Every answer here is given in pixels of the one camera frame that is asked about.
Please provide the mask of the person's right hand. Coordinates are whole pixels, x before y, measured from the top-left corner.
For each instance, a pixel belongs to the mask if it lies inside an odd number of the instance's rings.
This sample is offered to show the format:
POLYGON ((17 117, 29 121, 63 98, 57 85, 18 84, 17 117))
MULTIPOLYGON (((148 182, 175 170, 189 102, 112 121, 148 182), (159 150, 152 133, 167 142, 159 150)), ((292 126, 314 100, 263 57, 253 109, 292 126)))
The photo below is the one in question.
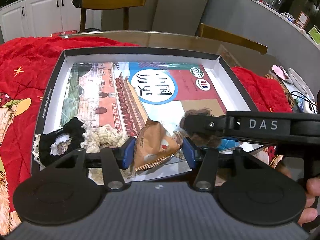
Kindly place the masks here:
POLYGON ((318 211, 316 208, 311 207, 316 197, 319 197, 319 177, 310 178, 306 182, 306 204, 305 208, 300 216, 298 224, 302 226, 305 223, 314 221, 318 216, 318 211))

